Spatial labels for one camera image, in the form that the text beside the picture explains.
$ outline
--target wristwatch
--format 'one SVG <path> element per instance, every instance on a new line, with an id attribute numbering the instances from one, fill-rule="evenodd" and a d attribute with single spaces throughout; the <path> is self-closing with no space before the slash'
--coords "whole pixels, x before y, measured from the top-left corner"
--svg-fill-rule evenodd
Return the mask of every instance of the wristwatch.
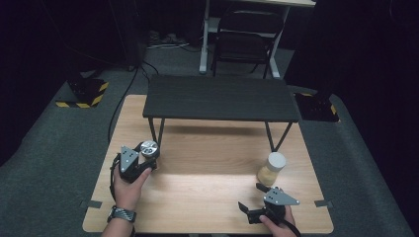
<path id="1" fill-rule="evenodd" d="M 109 212 L 108 223 L 113 218 L 121 218 L 121 219 L 129 221 L 130 223 L 134 223 L 135 218 L 136 218 L 136 212 L 119 208 L 116 205 L 114 205 L 112 206 L 111 211 Z"/>

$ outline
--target hand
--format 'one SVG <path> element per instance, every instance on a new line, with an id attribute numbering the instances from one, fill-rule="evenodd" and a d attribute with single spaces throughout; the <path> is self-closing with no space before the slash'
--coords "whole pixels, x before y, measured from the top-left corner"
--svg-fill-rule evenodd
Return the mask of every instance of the hand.
<path id="1" fill-rule="evenodd" d="M 293 232 L 285 224 L 280 224 L 278 226 L 265 215 L 261 215 L 259 218 L 262 221 L 262 223 L 266 227 L 268 227 L 268 229 L 272 232 L 274 237 L 295 237 L 295 234 L 293 234 Z M 286 216 L 284 217 L 284 219 L 287 222 L 295 225 L 295 220 L 293 219 L 293 212 L 289 205 L 286 205 Z"/>
<path id="2" fill-rule="evenodd" d="M 127 183 L 120 176 L 120 165 L 115 168 L 114 187 L 116 205 L 119 208 L 135 211 L 136 204 L 141 197 L 141 188 L 151 174 L 151 168 L 147 168 L 142 174 L 132 183 Z"/>

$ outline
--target desk leg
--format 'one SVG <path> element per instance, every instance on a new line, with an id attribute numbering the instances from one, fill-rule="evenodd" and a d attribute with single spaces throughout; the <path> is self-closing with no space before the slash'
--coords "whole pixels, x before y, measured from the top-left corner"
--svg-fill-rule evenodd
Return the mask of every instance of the desk leg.
<path id="1" fill-rule="evenodd" d="M 161 148 L 161 139 L 162 139 L 162 136 L 163 136 L 164 120 L 165 120 L 165 118 L 161 119 L 160 129 L 159 129 L 158 138 L 157 138 L 156 137 L 156 130 L 154 129 L 153 118 L 148 118 L 148 124 L 150 125 L 151 136 L 153 137 L 153 141 L 157 142 L 157 144 L 160 148 Z"/>
<path id="2" fill-rule="evenodd" d="M 207 73 L 208 60 L 208 40 L 209 40 L 209 23 L 210 23 L 210 0 L 207 0 L 206 11 L 204 14 L 204 38 L 203 47 L 201 48 L 200 74 Z"/>
<path id="3" fill-rule="evenodd" d="M 283 144 L 284 139 L 286 138 L 286 136 L 287 136 L 288 132 L 290 131 L 290 128 L 291 128 L 292 125 L 293 125 L 293 123 L 289 122 L 289 124 L 287 125 L 286 130 L 284 131 L 283 136 L 281 136 L 281 139 L 278 142 L 277 146 L 274 147 L 274 141 L 272 139 L 271 130 L 269 129 L 269 124 L 268 124 L 267 121 L 265 121 L 266 133 L 268 134 L 269 144 L 271 145 L 271 151 L 272 152 L 276 152 L 280 149 L 280 146 Z"/>
<path id="4" fill-rule="evenodd" d="M 284 27 L 286 25 L 288 13 L 290 11 L 290 6 L 286 6 L 283 12 L 283 21 Z M 277 67 L 277 62 L 275 61 L 275 53 L 277 52 L 278 44 L 280 43 L 281 35 L 283 34 L 284 29 L 281 31 L 280 35 L 278 36 L 277 40 L 275 40 L 274 49 L 272 50 L 271 60 L 269 61 L 269 65 L 271 66 L 272 77 L 276 79 L 280 79 L 280 71 Z"/>

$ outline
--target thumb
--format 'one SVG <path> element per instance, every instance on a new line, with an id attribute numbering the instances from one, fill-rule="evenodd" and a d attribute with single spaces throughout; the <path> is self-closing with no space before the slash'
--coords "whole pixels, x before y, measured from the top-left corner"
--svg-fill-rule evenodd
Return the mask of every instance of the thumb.
<path id="1" fill-rule="evenodd" d="M 268 227 L 269 230 L 271 230 L 271 232 L 274 232 L 274 230 L 278 228 L 278 226 L 274 222 L 272 222 L 272 220 L 268 218 L 266 215 L 259 216 L 259 219 L 266 227 Z"/>

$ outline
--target person's right hand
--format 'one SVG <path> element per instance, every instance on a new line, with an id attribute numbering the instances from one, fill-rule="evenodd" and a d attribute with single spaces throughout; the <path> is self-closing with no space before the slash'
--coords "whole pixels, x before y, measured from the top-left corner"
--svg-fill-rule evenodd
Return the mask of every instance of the person's right hand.
<path id="1" fill-rule="evenodd" d="M 265 215 L 261 215 L 259 218 L 262 223 L 272 232 L 274 237 L 295 237 L 295 234 L 285 224 L 277 225 Z M 284 219 L 287 222 L 295 225 L 293 212 L 291 211 L 291 207 L 289 205 L 286 205 L 286 216 Z"/>

